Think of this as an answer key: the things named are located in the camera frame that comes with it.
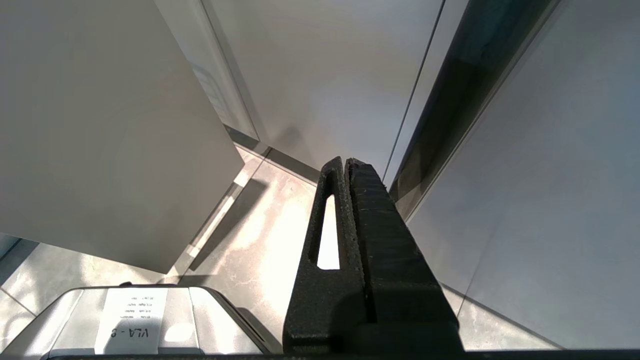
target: white label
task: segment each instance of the white label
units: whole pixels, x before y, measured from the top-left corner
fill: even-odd
[[[167,288],[113,288],[107,291],[95,353],[157,354]]]

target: tiled floor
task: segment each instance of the tiled floor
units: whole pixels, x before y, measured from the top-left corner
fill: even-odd
[[[3,276],[0,350],[65,291],[125,281],[215,288],[261,324],[263,338],[277,350],[316,188],[254,152],[238,151],[244,169],[169,274],[39,244],[12,274]],[[335,266],[333,242],[335,237],[321,251],[325,258],[319,264],[327,268]],[[458,314],[468,350],[553,347],[458,294],[445,290],[445,295]]]

